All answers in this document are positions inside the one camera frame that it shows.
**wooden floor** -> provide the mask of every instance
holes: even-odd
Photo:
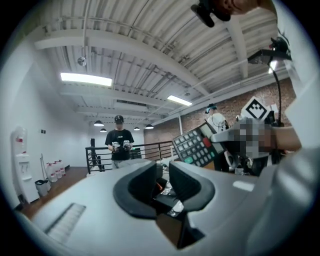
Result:
[[[25,203],[21,212],[31,219],[45,203],[84,179],[87,173],[86,167],[70,167],[65,172],[65,176],[58,179],[57,182],[51,183],[51,189],[46,196],[42,196],[30,204]]]

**brick wall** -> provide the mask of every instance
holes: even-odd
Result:
[[[285,115],[285,110],[296,98],[291,81],[289,78],[280,81],[281,86],[281,102],[282,116],[281,121],[285,126],[290,126],[290,122]],[[233,98],[216,103],[218,111],[224,115],[230,125],[236,121],[236,115],[239,115],[244,105],[256,96],[266,106],[276,104],[279,108],[279,94],[277,86],[272,83],[262,88],[249,91],[245,94],[235,96]],[[200,109],[189,114],[181,116],[182,130],[187,132],[204,123],[208,115],[205,114],[205,109]],[[152,130],[144,130],[144,143],[156,143],[170,141],[180,135],[178,118],[156,125]]]

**railing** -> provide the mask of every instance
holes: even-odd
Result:
[[[177,155],[173,148],[172,141],[134,145],[132,150],[129,151],[129,154],[130,159],[142,158],[153,161],[159,161],[163,158]],[[108,147],[86,147],[85,155],[89,174],[92,171],[105,172],[112,170],[112,153],[108,150]]]

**man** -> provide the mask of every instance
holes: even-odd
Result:
[[[119,163],[130,159],[129,151],[135,141],[131,132],[124,129],[124,118],[121,115],[114,118],[114,123],[115,129],[108,132],[105,144],[112,151],[112,169],[118,169]]]
[[[215,104],[209,104],[204,113],[209,114],[207,122],[211,125],[216,133],[221,133],[229,128],[227,120],[221,113],[218,112]]]
[[[317,52],[308,35],[298,21],[278,0],[208,0],[212,1],[214,9],[225,15],[246,14],[255,8],[263,8],[277,16],[279,37],[288,45],[292,61],[285,61],[293,89],[297,99],[288,107],[285,114],[293,127],[273,128],[261,137],[259,143],[267,149],[296,151],[301,146],[307,148],[320,145],[318,127],[320,119],[314,125],[308,123],[308,118],[319,116],[319,83],[320,65]]]
[[[221,113],[218,112],[215,104],[209,104],[204,113],[209,114],[207,122],[209,125],[211,125],[216,133],[221,133],[229,129],[227,120]],[[219,158],[214,160],[214,167],[218,171],[221,170],[223,172],[229,172],[229,165],[224,154],[220,155]]]

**black t-shirt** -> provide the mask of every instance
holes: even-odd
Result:
[[[108,132],[105,144],[112,146],[112,142],[117,142],[120,145],[118,152],[112,152],[111,160],[121,161],[130,159],[129,151],[125,151],[124,149],[124,141],[129,141],[130,143],[135,142],[129,130],[112,130]]]

